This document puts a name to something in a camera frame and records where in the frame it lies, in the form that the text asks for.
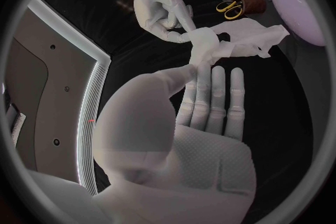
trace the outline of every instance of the pen holder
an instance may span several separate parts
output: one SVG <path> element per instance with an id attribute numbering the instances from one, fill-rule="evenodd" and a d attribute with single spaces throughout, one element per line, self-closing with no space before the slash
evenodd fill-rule
<path id="1" fill-rule="evenodd" d="M 266 10 L 265 0 L 232 0 L 242 2 L 242 15 L 247 14 L 261 14 Z"/>

